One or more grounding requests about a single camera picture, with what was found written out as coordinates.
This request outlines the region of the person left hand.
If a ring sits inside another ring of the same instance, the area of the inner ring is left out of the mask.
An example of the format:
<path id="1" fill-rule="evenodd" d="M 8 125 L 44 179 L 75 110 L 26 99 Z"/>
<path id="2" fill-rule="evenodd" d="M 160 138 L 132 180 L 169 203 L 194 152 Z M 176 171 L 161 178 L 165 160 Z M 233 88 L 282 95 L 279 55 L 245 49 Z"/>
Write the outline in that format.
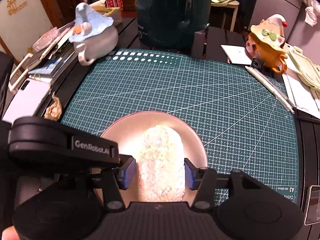
<path id="1" fill-rule="evenodd" d="M 2 240 L 20 240 L 14 226 L 10 226 L 2 232 Z"/>

